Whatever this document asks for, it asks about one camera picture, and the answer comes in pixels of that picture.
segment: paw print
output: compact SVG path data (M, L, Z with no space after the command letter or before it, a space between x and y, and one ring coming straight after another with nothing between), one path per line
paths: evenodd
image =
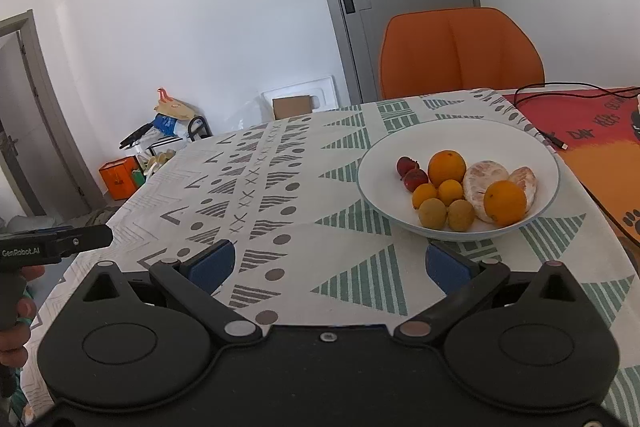
M622 218L622 221L625 222L625 225L628 227L635 227L636 232L640 233L640 210L634 208L633 214L631 212L627 212L625 217Z

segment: patterned tablecloth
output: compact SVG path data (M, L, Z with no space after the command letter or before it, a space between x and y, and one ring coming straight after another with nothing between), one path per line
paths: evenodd
M22 385L36 413L50 404L35 352L68 296L98 261L124 271L188 259L216 240L236 246L234 273L214 294L263 327L273 323L396 327L443 297L425 271L427 240L363 202L358 162L372 144L430 120L486 118L539 133L493 90L414 97L298 116L196 142L111 218L113 244L80 255L33 323ZM604 405L640 426L640 283L602 214L562 164L556 201L493 241L453 244L470 259L536 271L561 259L620 345Z

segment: red date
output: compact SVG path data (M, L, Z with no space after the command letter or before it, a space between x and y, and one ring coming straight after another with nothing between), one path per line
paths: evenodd
M396 169L398 169L398 174L400 174L401 178L404 178L404 176L410 170L419 168L420 165L418 164L418 162L412 160L408 156L402 156L402 158L398 160L398 164L396 165Z
M406 187L409 192L413 192L423 183L429 183L429 177L422 169L411 169L404 175L402 181L404 182L404 187Z

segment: table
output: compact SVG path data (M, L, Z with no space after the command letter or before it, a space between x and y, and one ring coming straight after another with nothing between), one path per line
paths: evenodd
M592 89L558 93L600 94ZM518 99L526 96L520 94ZM513 95L508 99L513 102ZM640 247L638 99L541 96L518 104L518 108L535 126L569 146L560 151L562 159L619 230Z
M395 328L437 302L444 294L426 274L427 240L369 208L355 180L360 159L378 140L452 118L497 120L542 138L503 95L476 89L298 116L178 152L111 218L111 247L79 255L41 308L22 377L32 407L38 412L50 403L34 363L38 343L101 260L137 271L165 258L187 259L227 238L236 247L236 268L214 297L263 328L276 322ZM564 164L558 197L544 217L493 241L452 246L513 270L566 263L620 345L621 369L605 406L640 425L639 283L602 213Z

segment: orange box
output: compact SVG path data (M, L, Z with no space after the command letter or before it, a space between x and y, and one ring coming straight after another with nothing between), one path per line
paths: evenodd
M131 174L136 169L140 169L140 164L135 156L127 156L100 167L100 176L114 200L126 200L138 190Z

